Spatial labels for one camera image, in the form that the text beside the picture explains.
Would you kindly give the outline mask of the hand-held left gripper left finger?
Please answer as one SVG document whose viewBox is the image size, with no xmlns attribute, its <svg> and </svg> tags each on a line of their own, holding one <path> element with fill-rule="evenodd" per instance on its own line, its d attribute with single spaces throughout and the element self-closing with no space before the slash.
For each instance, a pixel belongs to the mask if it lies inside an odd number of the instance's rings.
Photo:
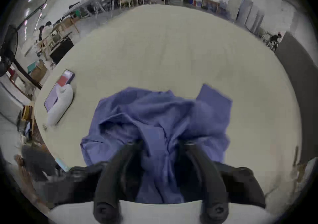
<svg viewBox="0 0 318 224">
<path fill-rule="evenodd" d="M 106 165 L 98 180 L 93 215 L 101 224 L 121 222 L 120 201 L 136 203 L 144 170 L 141 166 L 143 142 L 122 147 Z"/>
</svg>

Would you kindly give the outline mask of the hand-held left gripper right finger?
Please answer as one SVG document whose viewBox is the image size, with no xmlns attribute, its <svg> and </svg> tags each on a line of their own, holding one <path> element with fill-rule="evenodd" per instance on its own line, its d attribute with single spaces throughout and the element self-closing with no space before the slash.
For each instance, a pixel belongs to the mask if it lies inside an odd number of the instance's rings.
<svg viewBox="0 0 318 224">
<path fill-rule="evenodd" d="M 228 194 L 221 174 L 194 143 L 180 143 L 178 186 L 186 203 L 201 201 L 201 223 L 222 224 L 227 219 Z"/>
</svg>

